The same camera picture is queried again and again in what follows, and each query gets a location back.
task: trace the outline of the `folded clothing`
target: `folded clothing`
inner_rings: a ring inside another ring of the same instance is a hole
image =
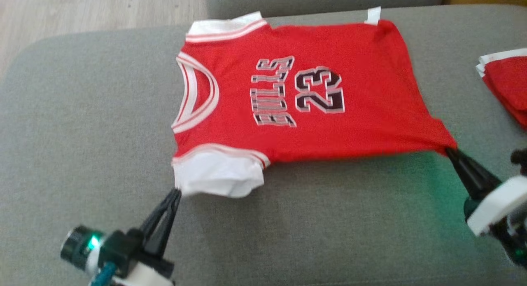
[[[527,48],[484,55],[476,69],[496,98],[527,130]]]

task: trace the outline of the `red jersey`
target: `red jersey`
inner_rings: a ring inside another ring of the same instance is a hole
[[[256,12],[195,22],[177,56],[177,188],[239,197],[273,162],[455,148],[427,111],[401,34],[371,20],[271,28]]]

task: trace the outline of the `wooden floor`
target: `wooden floor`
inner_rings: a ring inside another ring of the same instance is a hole
[[[0,0],[0,79],[22,49],[42,38],[203,18],[205,0]]]

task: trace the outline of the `gray fabric surface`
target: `gray fabric surface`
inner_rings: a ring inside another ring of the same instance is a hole
[[[272,18],[364,21],[365,11]],[[525,47],[527,9],[383,10],[405,38],[423,98],[461,149],[505,179],[525,132],[474,70]],[[139,225],[173,187],[170,124],[187,26],[42,40],[0,87],[0,284],[85,285],[58,251],[79,223]],[[520,285],[499,244],[471,235],[466,192],[435,153],[281,164],[243,199],[182,201],[166,257],[177,285]]]
[[[261,11],[265,17],[439,5],[442,0],[206,0],[210,17],[229,19]]]

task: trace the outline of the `green led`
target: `green led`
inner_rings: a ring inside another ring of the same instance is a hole
[[[88,243],[88,248],[93,250],[95,247],[99,246],[99,241],[96,236],[93,236],[90,242]]]

